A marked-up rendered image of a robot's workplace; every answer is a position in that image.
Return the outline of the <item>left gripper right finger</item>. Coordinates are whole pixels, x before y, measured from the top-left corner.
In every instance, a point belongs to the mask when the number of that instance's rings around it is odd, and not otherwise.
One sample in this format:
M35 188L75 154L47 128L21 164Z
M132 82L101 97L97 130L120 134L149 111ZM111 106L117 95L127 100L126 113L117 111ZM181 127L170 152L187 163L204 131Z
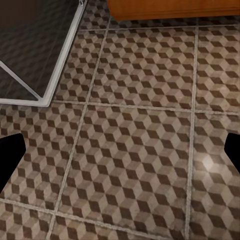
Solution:
M224 151L240 172L240 134L229 133L227 135Z

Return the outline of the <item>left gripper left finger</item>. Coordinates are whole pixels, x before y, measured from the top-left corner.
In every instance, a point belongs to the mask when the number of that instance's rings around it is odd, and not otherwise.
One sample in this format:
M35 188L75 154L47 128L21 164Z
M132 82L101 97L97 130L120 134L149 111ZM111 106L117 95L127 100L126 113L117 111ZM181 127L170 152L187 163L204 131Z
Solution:
M22 133L0 138L0 193L26 153Z

